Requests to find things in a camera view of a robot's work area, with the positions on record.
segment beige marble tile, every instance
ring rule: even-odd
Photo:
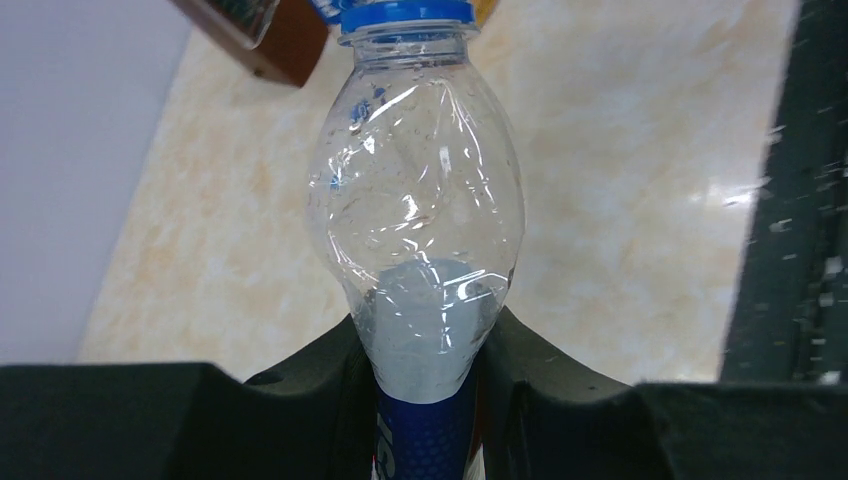
[[[472,60],[515,126],[527,235],[507,304],[606,374],[720,361],[793,0],[502,0]],[[351,69],[306,87],[189,42],[89,321],[85,362],[204,359],[239,378],[347,312],[302,226]]]

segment bottle label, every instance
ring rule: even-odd
[[[342,10],[350,8],[354,0],[312,0],[315,10],[327,25],[335,25],[341,21]]]
[[[474,429],[474,372],[454,396],[437,403],[407,403],[377,390],[377,478],[462,480]]]

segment crinkled plastic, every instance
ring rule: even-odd
[[[401,439],[434,452],[427,442],[459,442],[450,448],[470,456],[473,422],[456,435],[440,430],[439,412],[448,410],[433,405],[459,402],[450,411],[473,420],[476,383],[466,377],[503,306],[524,234],[511,129],[468,60],[472,30],[405,22],[343,37],[354,47],[354,71],[309,171],[308,227],[344,287],[374,366],[381,414],[384,407],[391,413],[385,425],[448,432],[443,439],[378,431],[386,472],[412,468],[401,459],[419,463],[397,451]],[[461,394],[466,389],[471,394]],[[421,408],[435,409],[422,417]],[[415,429],[410,418],[433,423]],[[464,467],[438,478],[462,478]]]

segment black foam holder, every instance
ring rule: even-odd
[[[642,384],[504,309],[476,360],[492,480],[848,478],[848,387]],[[348,317],[239,384],[208,364],[0,369],[0,478],[367,480],[375,383]]]

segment crushed plastic bottle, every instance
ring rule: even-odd
[[[378,478],[459,480],[482,468],[469,371],[524,235],[511,129],[469,62],[469,4],[341,20],[355,65],[310,166],[308,227],[374,368]]]

